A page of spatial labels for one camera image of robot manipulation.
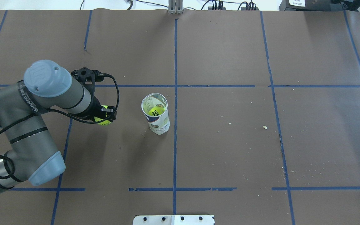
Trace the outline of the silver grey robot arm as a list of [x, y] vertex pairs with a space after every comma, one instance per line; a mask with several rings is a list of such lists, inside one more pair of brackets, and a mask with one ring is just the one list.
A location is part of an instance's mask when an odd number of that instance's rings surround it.
[[0, 89], [0, 194], [29, 181], [33, 186], [63, 174], [64, 158], [42, 115], [56, 112], [86, 124], [110, 123], [115, 106], [103, 106], [95, 84], [113, 76], [81, 68], [68, 72], [51, 60], [38, 60], [16, 84]]

